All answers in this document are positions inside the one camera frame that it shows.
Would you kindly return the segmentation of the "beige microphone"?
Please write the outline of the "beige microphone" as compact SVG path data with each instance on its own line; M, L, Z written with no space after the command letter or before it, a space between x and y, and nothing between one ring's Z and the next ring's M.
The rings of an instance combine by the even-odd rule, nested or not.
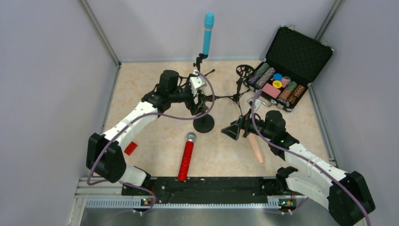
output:
M259 146L259 143L257 142L257 139L254 134L248 134L247 139L251 145L251 148L253 150L253 153L255 155L256 160L258 161L259 164L264 163L264 157L262 154L262 150Z

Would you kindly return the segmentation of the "black round-base mic stand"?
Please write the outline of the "black round-base mic stand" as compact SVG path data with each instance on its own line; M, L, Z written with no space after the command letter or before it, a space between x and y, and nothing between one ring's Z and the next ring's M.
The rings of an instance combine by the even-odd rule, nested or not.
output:
M206 102L212 101L211 95L206 96L205 94L199 94L198 99L199 98L204 99ZM193 120L193 127L199 133L210 132L214 128L214 125L215 125L214 118L209 114L207 114L199 119Z

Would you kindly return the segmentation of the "small black tripod mic stand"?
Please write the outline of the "small black tripod mic stand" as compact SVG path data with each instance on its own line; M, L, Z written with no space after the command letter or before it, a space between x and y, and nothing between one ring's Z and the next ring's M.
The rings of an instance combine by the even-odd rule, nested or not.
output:
M198 72L201 72L201 64L203 63L203 60L207 59L208 55L199 53L199 55L196 57L196 62L193 63L193 66L196 68ZM204 74L205 77L207 77L209 74L214 73L215 69L212 69L208 73Z

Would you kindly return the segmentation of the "blue microphone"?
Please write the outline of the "blue microphone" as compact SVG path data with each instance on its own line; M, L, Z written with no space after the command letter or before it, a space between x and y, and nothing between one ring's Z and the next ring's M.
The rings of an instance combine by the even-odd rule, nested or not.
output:
M215 22L215 15L212 12L207 12L204 18L204 39L202 54L208 55L210 49L212 29Z

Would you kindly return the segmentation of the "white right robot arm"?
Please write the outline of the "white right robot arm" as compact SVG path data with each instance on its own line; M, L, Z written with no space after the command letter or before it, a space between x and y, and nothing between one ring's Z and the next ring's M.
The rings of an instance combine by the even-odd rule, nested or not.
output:
M357 171L348 173L306 149L298 139L286 131L280 111L271 110L261 120L257 114L241 115L221 132L238 140L240 132L265 138L274 155L291 164L278 169L277 180L283 190L307 196L324 207L341 226L353 226L365 220L375 203L365 178Z

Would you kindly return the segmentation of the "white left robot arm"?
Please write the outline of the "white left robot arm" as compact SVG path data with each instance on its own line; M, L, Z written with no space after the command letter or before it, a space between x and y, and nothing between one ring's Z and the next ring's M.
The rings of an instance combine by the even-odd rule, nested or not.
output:
M211 86L209 79L194 70L187 82L180 86L181 76L173 70L164 70L155 88L144 95L138 105L119 123L102 134L94 133L88 140L86 167L93 174L101 176L110 183L130 183L141 186L150 176L144 170L128 166L125 160L126 150L130 150L136 135L160 116L173 103L185 103L190 110L191 120L199 119L209 113L202 110L201 103L194 99L203 97L202 90Z

